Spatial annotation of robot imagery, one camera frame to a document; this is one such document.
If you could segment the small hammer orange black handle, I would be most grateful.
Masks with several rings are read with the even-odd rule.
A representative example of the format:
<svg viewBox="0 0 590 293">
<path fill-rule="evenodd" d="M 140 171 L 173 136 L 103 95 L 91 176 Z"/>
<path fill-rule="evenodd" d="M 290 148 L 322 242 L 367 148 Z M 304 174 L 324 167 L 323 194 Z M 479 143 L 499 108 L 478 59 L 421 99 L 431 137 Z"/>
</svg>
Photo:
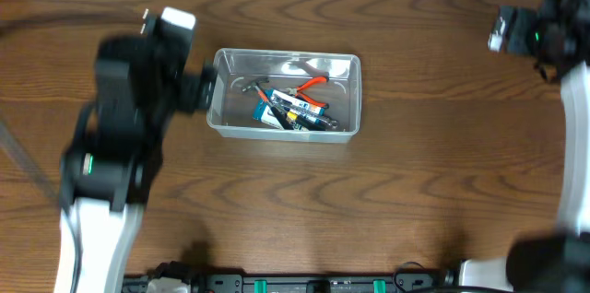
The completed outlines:
<svg viewBox="0 0 590 293">
<path fill-rule="evenodd" d="M 267 77 L 259 77 L 251 82 L 247 83 L 245 86 L 242 87 L 242 92 L 248 92 L 254 90 L 260 99 L 267 105 L 267 107 L 272 111 L 273 115 L 277 119 L 278 123 L 284 130 L 292 130 L 293 126 L 287 120 L 287 115 L 278 108 L 266 95 L 266 92 L 262 89 L 261 84 L 268 83 L 269 79 Z"/>
</svg>

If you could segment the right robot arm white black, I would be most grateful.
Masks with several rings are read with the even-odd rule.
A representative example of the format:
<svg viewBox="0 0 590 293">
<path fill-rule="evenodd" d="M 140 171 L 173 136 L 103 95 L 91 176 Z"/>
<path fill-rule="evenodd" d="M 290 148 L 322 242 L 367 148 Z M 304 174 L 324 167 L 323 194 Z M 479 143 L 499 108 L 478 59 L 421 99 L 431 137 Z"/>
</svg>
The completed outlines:
<svg viewBox="0 0 590 293">
<path fill-rule="evenodd" d="M 500 6 L 493 52 L 532 57 L 560 89 L 565 114 L 563 183 L 556 228 L 516 240 L 501 258 L 463 261 L 439 292 L 586 292 L 589 289 L 589 0 Z"/>
</svg>

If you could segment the blue white screwdriver box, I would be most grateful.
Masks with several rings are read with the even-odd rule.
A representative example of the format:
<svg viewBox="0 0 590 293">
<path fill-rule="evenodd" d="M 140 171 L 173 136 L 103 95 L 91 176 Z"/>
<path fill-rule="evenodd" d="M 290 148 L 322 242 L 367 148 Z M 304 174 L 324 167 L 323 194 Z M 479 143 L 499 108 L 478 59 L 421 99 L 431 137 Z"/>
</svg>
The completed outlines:
<svg viewBox="0 0 590 293">
<path fill-rule="evenodd" d="M 267 89 L 265 93 L 270 100 L 282 99 L 288 101 L 292 105 L 301 107 L 307 111 L 312 111 L 313 113 L 318 115 L 323 115 L 325 112 L 324 108 L 313 105 L 305 100 L 296 99 L 294 97 L 291 97 L 290 95 L 287 95 L 286 93 L 282 93 L 275 89 Z M 279 123 L 277 118 L 274 116 L 273 112 L 270 110 L 270 108 L 263 100 L 259 100 L 256 108 L 254 109 L 253 117 L 256 121 L 268 124 L 278 129 L 282 129 L 282 125 Z M 307 131 L 307 128 L 300 125 L 299 123 L 296 123 L 293 117 L 288 118 L 288 122 L 291 124 L 293 129 L 296 131 Z"/>
</svg>

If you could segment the clear plastic container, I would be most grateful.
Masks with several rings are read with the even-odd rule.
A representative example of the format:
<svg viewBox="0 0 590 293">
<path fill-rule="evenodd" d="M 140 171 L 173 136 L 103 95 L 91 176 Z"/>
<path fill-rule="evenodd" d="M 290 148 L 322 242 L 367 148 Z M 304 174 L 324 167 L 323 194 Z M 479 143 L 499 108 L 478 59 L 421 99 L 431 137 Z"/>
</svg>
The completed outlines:
<svg viewBox="0 0 590 293">
<path fill-rule="evenodd" d="M 347 143 L 360 129 L 361 67 L 354 54 L 306 53 L 224 48 L 217 51 L 214 66 L 218 80 L 207 123 L 224 137 L 274 141 Z M 328 76 L 326 84 L 312 86 L 304 93 L 329 104 L 323 116 L 338 121 L 337 129 L 319 122 L 324 131 L 278 129 L 253 117 L 260 97 L 242 87 L 259 77 L 264 91 L 301 86 L 316 76 Z"/>
</svg>

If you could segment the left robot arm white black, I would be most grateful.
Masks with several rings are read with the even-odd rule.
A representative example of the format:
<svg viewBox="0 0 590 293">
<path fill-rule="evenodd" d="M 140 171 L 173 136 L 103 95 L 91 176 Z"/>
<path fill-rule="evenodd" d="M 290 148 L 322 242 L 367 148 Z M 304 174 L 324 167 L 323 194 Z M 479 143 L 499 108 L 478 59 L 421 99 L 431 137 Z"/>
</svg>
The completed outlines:
<svg viewBox="0 0 590 293">
<path fill-rule="evenodd" d="M 184 72 L 197 24 L 195 15 L 167 6 L 146 12 L 139 34 L 100 42 L 96 96 L 81 109 L 60 162 L 55 291 L 122 290 L 170 121 L 206 111 L 213 100 L 214 67 Z"/>
</svg>

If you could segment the black yellow precision screwdriver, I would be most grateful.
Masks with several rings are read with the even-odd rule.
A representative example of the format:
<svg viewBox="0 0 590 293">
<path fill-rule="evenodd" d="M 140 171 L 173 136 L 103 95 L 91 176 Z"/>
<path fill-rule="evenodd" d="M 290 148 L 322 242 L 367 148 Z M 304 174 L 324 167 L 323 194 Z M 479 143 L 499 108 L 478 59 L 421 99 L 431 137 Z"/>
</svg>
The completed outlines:
<svg viewBox="0 0 590 293">
<path fill-rule="evenodd" d="M 309 131 L 324 131 L 325 130 L 325 128 L 319 123 L 319 121 L 312 123 L 310 118 L 305 118 L 303 115 L 299 115 L 295 111 L 291 111 L 287 107 L 283 107 L 279 104 L 276 104 L 276 105 L 280 109 L 288 110 L 287 114 L 290 114 L 290 113 L 294 114 L 296 116 L 296 118 L 294 119 L 294 122 L 298 123 L 299 125 L 306 128 L 307 130 L 309 130 Z"/>
</svg>

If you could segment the silver wrench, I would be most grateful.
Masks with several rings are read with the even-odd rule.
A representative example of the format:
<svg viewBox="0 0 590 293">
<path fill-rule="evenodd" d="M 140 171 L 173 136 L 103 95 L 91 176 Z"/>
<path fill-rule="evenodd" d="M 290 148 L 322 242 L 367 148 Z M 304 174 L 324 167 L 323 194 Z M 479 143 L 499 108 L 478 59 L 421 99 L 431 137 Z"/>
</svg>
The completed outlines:
<svg viewBox="0 0 590 293">
<path fill-rule="evenodd" d="M 283 100 L 282 98 L 274 97 L 271 101 L 283 107 L 287 107 L 291 111 L 295 111 L 297 114 L 303 115 L 305 118 L 310 118 L 312 123 L 319 121 L 332 129 L 337 129 L 337 127 L 339 126 L 339 123 L 336 120 L 320 115 L 313 111 L 304 109 L 300 106 L 296 106 L 287 100 Z"/>
</svg>

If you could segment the red handled pliers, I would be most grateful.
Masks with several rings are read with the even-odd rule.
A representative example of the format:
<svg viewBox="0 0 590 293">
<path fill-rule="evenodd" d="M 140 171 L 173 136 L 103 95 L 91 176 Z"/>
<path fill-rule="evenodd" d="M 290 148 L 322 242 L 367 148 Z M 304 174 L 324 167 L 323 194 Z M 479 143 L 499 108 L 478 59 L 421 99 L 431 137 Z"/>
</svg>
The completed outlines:
<svg viewBox="0 0 590 293">
<path fill-rule="evenodd" d="M 316 101 L 304 93 L 304 91 L 306 89 L 311 88 L 312 86 L 326 84 L 328 81 L 329 81 L 328 76 L 316 76 L 316 77 L 309 79 L 301 86 L 298 86 L 295 88 L 283 88 L 283 89 L 281 89 L 281 92 L 284 92 L 284 93 L 290 95 L 291 97 L 298 98 L 300 100 L 304 100 L 314 106 L 317 106 L 317 107 L 320 107 L 323 109 L 328 109 L 329 108 L 328 103 Z"/>
</svg>

